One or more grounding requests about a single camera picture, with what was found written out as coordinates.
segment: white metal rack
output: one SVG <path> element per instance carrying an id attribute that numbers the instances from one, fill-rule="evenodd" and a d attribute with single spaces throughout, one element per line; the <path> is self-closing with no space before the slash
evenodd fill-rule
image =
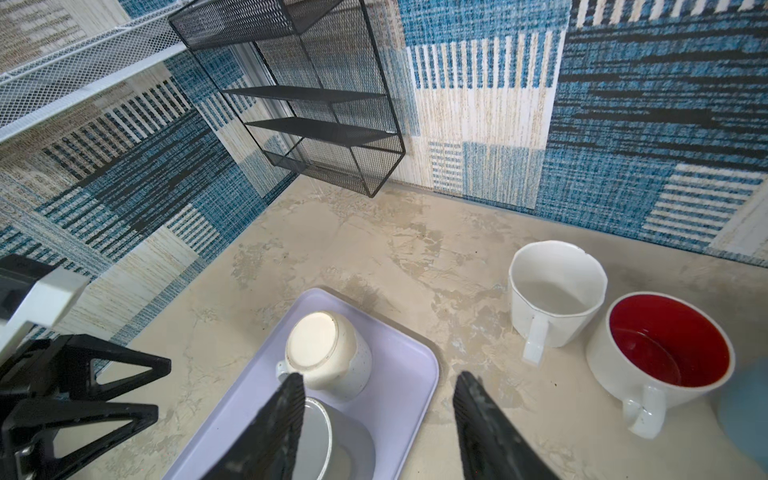
<path id="1" fill-rule="evenodd" d="M 0 75 L 0 142 L 186 50 L 177 2 Z"/>

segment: mug handle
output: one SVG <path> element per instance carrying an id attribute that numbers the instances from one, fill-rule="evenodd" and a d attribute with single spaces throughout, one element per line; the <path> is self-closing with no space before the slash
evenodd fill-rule
<path id="1" fill-rule="evenodd" d="M 547 339 L 549 331 L 549 319 L 547 314 L 536 312 L 531 320 L 531 329 L 528 331 L 528 338 L 525 339 L 525 348 L 523 349 L 523 361 L 533 366 L 541 364 L 541 354 L 544 353 L 544 341 Z"/>
<path id="2" fill-rule="evenodd" d="M 277 377 L 278 382 L 285 382 L 290 373 L 291 371 L 288 370 L 288 365 L 285 360 L 280 360 L 277 365 L 275 365 L 275 376 Z"/>
<path id="3" fill-rule="evenodd" d="M 643 399 L 624 399 L 624 421 L 630 432 L 644 439 L 655 439 L 667 414 L 667 397 L 654 386 L 643 386 Z"/>

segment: patchwork fabric backdrop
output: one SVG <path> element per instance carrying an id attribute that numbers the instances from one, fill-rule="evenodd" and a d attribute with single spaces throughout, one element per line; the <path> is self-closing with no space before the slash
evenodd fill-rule
<path id="1" fill-rule="evenodd" d="M 0 2 L 2 69 L 169 3 Z M 768 266 L 766 0 L 368 6 L 409 152 L 395 180 Z M 249 84 L 229 50 L 202 59 Z M 61 331 L 117 343 L 293 179 L 188 53 L 0 144 L 0 177 L 0 252 L 91 276 Z"/>
<path id="2" fill-rule="evenodd" d="M 92 3 L 1 3 L 16 27 L 3 65 L 169 2 Z M 228 49 L 202 59 L 219 85 L 250 85 Z M 255 99 L 234 107 L 269 117 Z M 0 253 L 92 278 L 58 332 L 126 344 L 290 184 L 244 128 L 184 52 L 0 144 Z"/>

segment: marbled tabletop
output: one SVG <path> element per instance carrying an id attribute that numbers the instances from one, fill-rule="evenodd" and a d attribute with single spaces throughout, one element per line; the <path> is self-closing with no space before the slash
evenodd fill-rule
<path id="1" fill-rule="evenodd" d="M 768 355 L 768 269 L 616 237 L 389 183 L 376 198 L 300 177 L 129 346 L 170 357 L 172 373 L 118 400 L 160 406 L 160 419 L 103 455 L 79 480 L 161 478 L 291 303 L 322 286 L 429 346 L 440 383 L 401 478 L 462 478 L 451 407 L 462 370 L 566 479 L 766 478 L 722 433 L 717 395 L 667 413 L 649 441 L 591 375 L 584 344 L 521 360 L 507 273 L 529 242 L 564 240 L 596 257 L 609 287 L 687 300 L 727 332 L 739 365 Z M 108 381 L 131 369 L 113 365 Z M 97 430 L 57 439 L 71 450 Z"/>

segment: lavender rectangular tray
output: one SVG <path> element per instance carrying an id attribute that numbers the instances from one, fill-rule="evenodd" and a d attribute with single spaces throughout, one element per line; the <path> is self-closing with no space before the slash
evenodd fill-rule
<path id="1" fill-rule="evenodd" d="M 307 396 L 323 400 L 359 420 L 376 448 L 374 480 L 397 478 L 437 387 L 435 354 L 411 337 L 361 312 L 325 290 L 302 293 L 275 326 L 243 373 L 197 430 L 170 467 L 164 480 L 197 480 L 232 446 L 256 413 L 277 390 L 275 364 L 285 355 L 290 330 L 317 310 L 341 313 L 371 347 L 373 369 L 368 385 L 354 399 L 338 403 L 323 392 Z"/>

